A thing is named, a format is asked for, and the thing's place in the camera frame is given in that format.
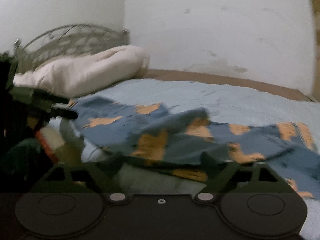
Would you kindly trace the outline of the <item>blue pants with orange cars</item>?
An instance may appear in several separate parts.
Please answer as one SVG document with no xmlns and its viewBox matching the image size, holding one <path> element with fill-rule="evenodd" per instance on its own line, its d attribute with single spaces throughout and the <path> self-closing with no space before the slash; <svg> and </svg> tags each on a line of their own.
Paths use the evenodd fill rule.
<svg viewBox="0 0 320 240">
<path fill-rule="evenodd" d="M 87 140 L 131 165 L 206 183 L 228 162 L 263 161 L 301 196 L 319 198 L 319 154 L 303 123 L 223 124 L 211 121 L 205 108 L 171 113 L 161 103 L 125 105 L 101 97 L 70 106 Z"/>
</svg>

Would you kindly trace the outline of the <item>brown mattress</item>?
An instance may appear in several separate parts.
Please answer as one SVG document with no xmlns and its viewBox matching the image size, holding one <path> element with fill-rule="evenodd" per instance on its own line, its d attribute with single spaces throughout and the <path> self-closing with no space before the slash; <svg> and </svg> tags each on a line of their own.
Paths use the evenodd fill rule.
<svg viewBox="0 0 320 240">
<path fill-rule="evenodd" d="M 221 75 L 210 75 L 196 72 L 181 72 L 176 70 L 148 70 L 143 76 L 145 79 L 156 79 L 161 81 L 192 81 L 207 83 L 211 85 L 231 85 L 238 87 L 253 88 L 260 92 L 267 92 L 273 95 L 282 96 L 284 98 L 295 101 L 314 102 L 309 96 L 304 95 L 296 89 L 285 88 L 281 86 L 271 85 L 268 83 L 239 79 L 235 77 L 226 77 Z"/>
</svg>

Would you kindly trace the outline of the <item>light blue bed blanket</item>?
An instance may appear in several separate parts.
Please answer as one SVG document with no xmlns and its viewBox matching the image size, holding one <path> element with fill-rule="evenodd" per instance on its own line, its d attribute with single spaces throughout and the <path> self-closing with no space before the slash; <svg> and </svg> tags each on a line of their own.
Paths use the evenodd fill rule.
<svg viewBox="0 0 320 240">
<path fill-rule="evenodd" d="M 190 81 L 129 80 L 98 92 L 98 96 L 126 105 L 162 103 L 172 113 L 197 107 L 215 122 L 265 126 L 283 121 L 306 124 L 319 143 L 319 104 L 294 101 L 251 88 L 209 85 Z M 119 185 L 132 193 L 191 193 L 203 184 L 125 165 L 117 175 Z"/>
</svg>

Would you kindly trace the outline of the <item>metal bed headboard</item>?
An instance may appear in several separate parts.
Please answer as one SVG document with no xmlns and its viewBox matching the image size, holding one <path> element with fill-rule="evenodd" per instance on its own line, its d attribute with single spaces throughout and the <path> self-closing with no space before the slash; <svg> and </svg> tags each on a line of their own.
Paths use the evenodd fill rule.
<svg viewBox="0 0 320 240">
<path fill-rule="evenodd" d="M 17 73 L 35 70 L 38 66 L 57 56 L 96 54 L 113 47 L 129 45 L 130 33 L 105 26 L 87 23 L 63 25 L 51 29 L 23 44 L 15 42 Z"/>
</svg>

